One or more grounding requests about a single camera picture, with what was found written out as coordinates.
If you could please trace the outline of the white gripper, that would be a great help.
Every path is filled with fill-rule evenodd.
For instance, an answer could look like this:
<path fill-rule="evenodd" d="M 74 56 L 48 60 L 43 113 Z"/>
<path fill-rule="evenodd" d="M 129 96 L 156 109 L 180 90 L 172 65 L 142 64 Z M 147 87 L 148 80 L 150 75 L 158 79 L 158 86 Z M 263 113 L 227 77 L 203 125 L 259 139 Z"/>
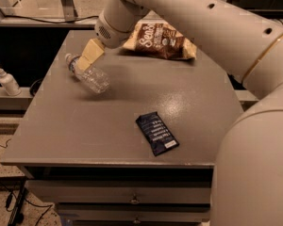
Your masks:
<path fill-rule="evenodd" d="M 82 72 L 85 72 L 104 54 L 105 46 L 111 49 L 118 48 L 122 46 L 130 36 L 130 32 L 120 32 L 112 28 L 106 21 L 104 13 L 99 15 L 94 30 L 98 39 L 90 39 L 88 41 L 77 61 L 77 68 Z"/>

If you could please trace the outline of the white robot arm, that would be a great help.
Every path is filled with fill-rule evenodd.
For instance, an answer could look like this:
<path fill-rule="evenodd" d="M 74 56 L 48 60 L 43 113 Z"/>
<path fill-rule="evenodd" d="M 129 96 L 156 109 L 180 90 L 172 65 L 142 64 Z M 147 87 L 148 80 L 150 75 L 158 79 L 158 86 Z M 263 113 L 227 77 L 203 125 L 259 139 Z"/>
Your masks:
<path fill-rule="evenodd" d="M 283 226 L 283 25 L 221 0 L 108 0 L 98 39 L 122 45 L 149 11 L 258 98 L 217 153 L 210 226 Z"/>

